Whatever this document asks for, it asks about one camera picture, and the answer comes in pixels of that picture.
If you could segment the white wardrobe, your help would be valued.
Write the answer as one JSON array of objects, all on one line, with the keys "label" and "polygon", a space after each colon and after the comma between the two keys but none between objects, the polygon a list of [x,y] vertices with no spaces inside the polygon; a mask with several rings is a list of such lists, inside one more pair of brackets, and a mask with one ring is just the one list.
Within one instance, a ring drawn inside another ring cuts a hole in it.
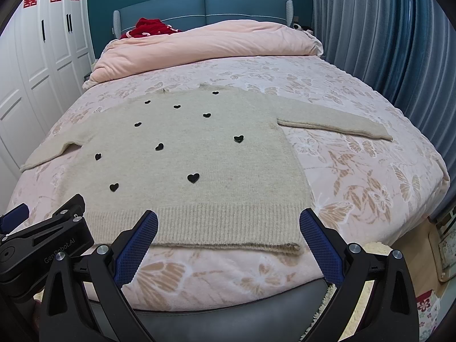
[{"label": "white wardrobe", "polygon": [[87,0],[23,8],[1,33],[1,211],[20,167],[81,96],[95,60]]}]

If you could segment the black white plush toy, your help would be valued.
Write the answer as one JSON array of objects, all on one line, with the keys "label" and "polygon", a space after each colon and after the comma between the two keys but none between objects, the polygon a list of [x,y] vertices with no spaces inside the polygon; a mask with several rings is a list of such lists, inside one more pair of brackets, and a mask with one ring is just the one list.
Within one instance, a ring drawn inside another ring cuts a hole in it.
[{"label": "black white plush toy", "polygon": [[293,29],[296,29],[297,31],[307,32],[307,33],[309,33],[311,35],[314,35],[314,31],[313,31],[313,29],[310,26],[301,26],[298,23],[293,23],[291,27]]}]

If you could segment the blue grey curtain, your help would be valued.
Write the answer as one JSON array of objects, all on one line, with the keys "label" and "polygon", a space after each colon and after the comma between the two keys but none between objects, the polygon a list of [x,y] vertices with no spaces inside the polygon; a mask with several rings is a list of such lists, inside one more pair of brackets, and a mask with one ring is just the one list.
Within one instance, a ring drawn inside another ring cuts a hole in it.
[{"label": "blue grey curtain", "polygon": [[313,0],[324,58],[379,91],[455,177],[455,28],[437,0]]}]

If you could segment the blue upholstered headboard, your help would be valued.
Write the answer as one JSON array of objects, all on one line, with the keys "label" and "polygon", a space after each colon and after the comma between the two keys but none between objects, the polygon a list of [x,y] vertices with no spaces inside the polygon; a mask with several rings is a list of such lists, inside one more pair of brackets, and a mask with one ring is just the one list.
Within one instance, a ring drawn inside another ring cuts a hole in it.
[{"label": "blue upholstered headboard", "polygon": [[149,0],[113,13],[113,34],[119,39],[140,18],[159,19],[181,31],[225,20],[252,19],[291,26],[291,0]]}]

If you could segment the pink folded duvet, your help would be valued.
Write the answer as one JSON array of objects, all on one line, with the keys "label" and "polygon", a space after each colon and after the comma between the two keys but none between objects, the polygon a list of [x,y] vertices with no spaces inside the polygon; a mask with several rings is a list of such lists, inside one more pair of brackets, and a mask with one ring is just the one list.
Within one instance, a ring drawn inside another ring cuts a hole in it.
[{"label": "pink folded duvet", "polygon": [[177,32],[111,41],[82,86],[203,60],[241,56],[320,56],[312,34],[280,23],[238,19]]}]

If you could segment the floral storage box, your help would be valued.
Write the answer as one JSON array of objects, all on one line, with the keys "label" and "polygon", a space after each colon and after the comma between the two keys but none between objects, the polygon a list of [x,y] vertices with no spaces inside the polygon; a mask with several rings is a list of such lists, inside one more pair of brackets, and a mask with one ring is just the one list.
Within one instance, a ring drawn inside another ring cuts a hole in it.
[{"label": "floral storage box", "polygon": [[431,336],[437,327],[437,317],[440,311],[440,299],[433,290],[417,297],[419,318],[419,341],[423,342]]}]

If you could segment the beige sweater with black hearts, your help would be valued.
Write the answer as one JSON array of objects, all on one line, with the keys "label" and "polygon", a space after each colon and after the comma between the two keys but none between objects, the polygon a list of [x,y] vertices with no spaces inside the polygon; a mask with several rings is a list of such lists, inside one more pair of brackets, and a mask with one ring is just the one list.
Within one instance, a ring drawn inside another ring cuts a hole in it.
[{"label": "beige sweater with black hearts", "polygon": [[82,195],[96,243],[112,243],[145,211],[159,245],[298,254],[312,204],[286,127],[389,140],[385,126],[328,107],[236,87],[128,100],[50,137],[24,170],[79,151],[56,200]]}]

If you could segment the red plush pillow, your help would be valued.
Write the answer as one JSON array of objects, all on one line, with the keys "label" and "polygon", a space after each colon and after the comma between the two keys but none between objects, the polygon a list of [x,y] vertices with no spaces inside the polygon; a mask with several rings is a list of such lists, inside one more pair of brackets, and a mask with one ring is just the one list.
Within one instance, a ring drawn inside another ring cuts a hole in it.
[{"label": "red plush pillow", "polygon": [[177,32],[180,30],[163,23],[160,19],[140,18],[132,29],[121,35],[121,39],[171,35]]}]

